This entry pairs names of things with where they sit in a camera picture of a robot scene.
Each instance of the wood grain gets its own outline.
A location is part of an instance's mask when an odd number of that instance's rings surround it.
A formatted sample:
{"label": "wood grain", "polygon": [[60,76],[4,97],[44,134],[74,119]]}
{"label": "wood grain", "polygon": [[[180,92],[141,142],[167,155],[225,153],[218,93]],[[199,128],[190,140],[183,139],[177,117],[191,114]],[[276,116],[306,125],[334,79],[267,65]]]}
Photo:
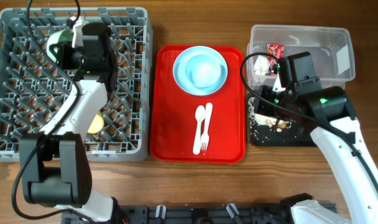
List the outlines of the wood grain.
{"label": "wood grain", "polygon": [[[25,7],[25,0],[0,1],[5,7]],[[378,166],[378,1],[85,1],[82,7],[142,6],[154,29],[153,54],[166,44],[231,45],[247,51],[255,24],[344,27],[351,34],[356,78],[346,85],[362,132]],[[72,0],[34,1],[33,7],[75,7]],[[250,143],[236,165],[159,162],[91,163],[93,184],[122,205],[222,205],[234,202],[278,202],[307,192],[321,201],[347,206],[322,153],[315,147],[257,147]],[[0,223],[60,223],[60,216],[41,221],[19,218],[11,207],[11,188],[19,164],[0,163]],[[39,215],[49,208],[28,205],[19,191],[24,212]]]}

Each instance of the red snack packet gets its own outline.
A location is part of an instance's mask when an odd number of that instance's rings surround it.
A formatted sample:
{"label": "red snack packet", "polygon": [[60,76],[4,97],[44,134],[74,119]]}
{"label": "red snack packet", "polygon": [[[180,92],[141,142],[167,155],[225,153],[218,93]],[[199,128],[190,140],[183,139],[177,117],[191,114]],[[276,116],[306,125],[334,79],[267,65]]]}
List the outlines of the red snack packet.
{"label": "red snack packet", "polygon": [[[268,54],[274,55],[276,58],[281,58],[284,52],[284,45],[282,44],[268,44]],[[277,64],[276,60],[272,57],[268,57],[270,62],[270,69],[273,70],[273,66]]]}

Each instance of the wood surface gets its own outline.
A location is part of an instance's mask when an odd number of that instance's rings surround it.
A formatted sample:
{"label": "wood surface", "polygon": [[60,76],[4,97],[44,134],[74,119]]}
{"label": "wood surface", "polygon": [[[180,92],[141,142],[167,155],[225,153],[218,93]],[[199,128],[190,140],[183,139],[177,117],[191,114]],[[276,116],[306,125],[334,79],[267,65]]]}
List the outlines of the wood surface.
{"label": "wood surface", "polygon": [[[25,7],[26,0],[0,1]],[[378,1],[234,0],[234,1],[88,1],[82,7],[142,6],[153,25],[153,55],[167,44],[231,45],[244,54],[255,24],[344,27],[351,34],[356,78],[347,83],[368,149],[378,167]],[[32,7],[75,7],[72,0],[35,0]],[[325,158],[315,147],[256,147],[247,144],[236,165],[160,162],[90,163],[93,185],[122,205],[223,205],[234,202],[279,202],[307,192],[337,204],[348,217],[343,195]],[[60,223],[60,216],[41,221],[19,218],[11,207],[18,163],[0,163],[0,223]],[[25,203],[31,215],[50,208]]]}

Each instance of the spoon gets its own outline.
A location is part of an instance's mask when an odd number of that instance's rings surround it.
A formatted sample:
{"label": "spoon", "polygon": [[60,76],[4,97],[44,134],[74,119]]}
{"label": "spoon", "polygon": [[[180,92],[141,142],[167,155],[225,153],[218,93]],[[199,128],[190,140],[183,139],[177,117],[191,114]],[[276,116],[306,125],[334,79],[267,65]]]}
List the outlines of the spoon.
{"label": "spoon", "polygon": [[206,118],[206,109],[200,105],[196,109],[197,131],[194,138],[193,153],[195,155],[200,154],[201,149],[201,123]]}

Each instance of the gray plastic basket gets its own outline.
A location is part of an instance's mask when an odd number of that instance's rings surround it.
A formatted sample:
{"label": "gray plastic basket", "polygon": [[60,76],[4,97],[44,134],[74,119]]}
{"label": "gray plastic basket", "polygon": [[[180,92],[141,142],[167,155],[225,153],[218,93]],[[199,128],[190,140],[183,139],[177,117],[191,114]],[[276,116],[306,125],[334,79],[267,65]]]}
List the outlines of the gray plastic basket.
{"label": "gray plastic basket", "polygon": [[[25,9],[0,13],[0,161],[19,160],[18,139],[37,133],[54,117],[71,91],[61,77],[31,45]],[[33,8],[31,29],[42,48],[54,32],[66,29],[76,8]],[[89,161],[140,161],[148,155],[149,73],[153,30],[142,7],[83,7],[89,22],[105,22],[118,52],[118,86],[101,110],[105,127],[87,134]]]}

